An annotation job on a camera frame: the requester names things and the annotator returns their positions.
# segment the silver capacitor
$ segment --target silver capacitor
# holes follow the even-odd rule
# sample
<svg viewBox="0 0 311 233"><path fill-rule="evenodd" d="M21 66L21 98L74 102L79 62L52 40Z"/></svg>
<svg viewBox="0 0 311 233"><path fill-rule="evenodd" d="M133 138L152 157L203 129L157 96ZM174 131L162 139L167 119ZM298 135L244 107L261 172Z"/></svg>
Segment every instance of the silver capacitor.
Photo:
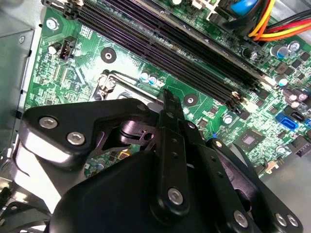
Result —
<svg viewBox="0 0 311 233"><path fill-rule="evenodd" d="M299 101L305 101L309 97L309 95L306 92L301 91L299 89L293 89L292 92L298 96Z"/></svg>
<svg viewBox="0 0 311 233"><path fill-rule="evenodd" d="M283 59L288 56L289 50L286 46L275 45L270 49L270 54L274 57Z"/></svg>
<svg viewBox="0 0 311 233"><path fill-rule="evenodd" d="M182 3L183 0L170 0L172 6L178 6Z"/></svg>
<svg viewBox="0 0 311 233"><path fill-rule="evenodd" d="M298 96L290 89L282 90L282 95L288 99L289 101L296 101L298 100Z"/></svg>
<svg viewBox="0 0 311 233"><path fill-rule="evenodd" d="M279 86L286 86L288 84L288 80L283 75L277 75L273 79Z"/></svg>
<svg viewBox="0 0 311 233"><path fill-rule="evenodd" d="M285 102L292 108L298 108L300 106L298 101L289 101L288 99L285 99Z"/></svg>

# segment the red wire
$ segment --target red wire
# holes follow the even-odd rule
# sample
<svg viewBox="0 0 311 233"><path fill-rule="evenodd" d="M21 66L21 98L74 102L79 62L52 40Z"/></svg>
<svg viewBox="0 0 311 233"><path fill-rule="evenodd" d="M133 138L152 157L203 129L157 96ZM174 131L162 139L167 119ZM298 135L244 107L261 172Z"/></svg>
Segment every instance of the red wire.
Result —
<svg viewBox="0 0 311 233"><path fill-rule="evenodd" d="M306 24L306 23L311 23L311 19L305 19L305 20L294 22L294 23L289 23L289 24L286 24L286 25L283 25L283 26L279 26L279 27L276 27L276 28L270 28L265 33L274 33L274 32L282 31L284 29L292 28L292 27L295 27L295 26L300 26L300 25L303 25L303 24Z"/></svg>

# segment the yellow wire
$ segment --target yellow wire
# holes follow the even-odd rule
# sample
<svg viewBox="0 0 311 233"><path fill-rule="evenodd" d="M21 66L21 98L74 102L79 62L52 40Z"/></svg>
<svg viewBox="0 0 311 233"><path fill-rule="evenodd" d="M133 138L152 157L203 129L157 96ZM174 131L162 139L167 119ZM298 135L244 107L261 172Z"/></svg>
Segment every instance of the yellow wire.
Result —
<svg viewBox="0 0 311 233"><path fill-rule="evenodd" d="M271 37L276 37L276 36L282 36L282 35L286 35L286 34L289 34L289 33L293 33L295 31L298 31L300 29L303 29L303 28L306 28L308 26L311 26L311 23L306 23L304 25L301 25L301 26L297 26L297 27L294 27L294 28L291 28L291 29L287 29L285 31L281 31L281 32L278 32L278 33L269 33L269 34L262 34L261 35L261 38L271 38Z"/></svg>
<svg viewBox="0 0 311 233"><path fill-rule="evenodd" d="M262 19L260 20L259 24L256 26L256 28L248 35L249 37L255 36L255 34L259 31L259 29L263 26L264 22L268 18L268 16L271 14L272 8L275 4L276 0L271 0L270 4L267 8L267 11L264 13Z"/></svg>

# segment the chipset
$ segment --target chipset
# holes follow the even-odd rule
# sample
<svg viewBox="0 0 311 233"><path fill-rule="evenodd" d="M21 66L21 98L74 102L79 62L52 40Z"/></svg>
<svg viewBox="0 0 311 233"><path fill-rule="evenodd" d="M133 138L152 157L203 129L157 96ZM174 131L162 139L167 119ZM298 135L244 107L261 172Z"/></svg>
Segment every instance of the chipset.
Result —
<svg viewBox="0 0 311 233"><path fill-rule="evenodd" d="M253 129L247 129L235 142L243 151L251 152L266 137Z"/></svg>

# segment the blue cable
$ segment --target blue cable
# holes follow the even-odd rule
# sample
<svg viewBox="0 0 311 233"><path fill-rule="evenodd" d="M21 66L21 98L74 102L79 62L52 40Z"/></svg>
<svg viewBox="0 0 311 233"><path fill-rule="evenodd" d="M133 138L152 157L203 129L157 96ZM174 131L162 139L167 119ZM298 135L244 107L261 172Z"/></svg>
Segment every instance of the blue cable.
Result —
<svg viewBox="0 0 311 233"><path fill-rule="evenodd" d="M240 16L246 15L258 0L241 0L231 6L231 9Z"/></svg>

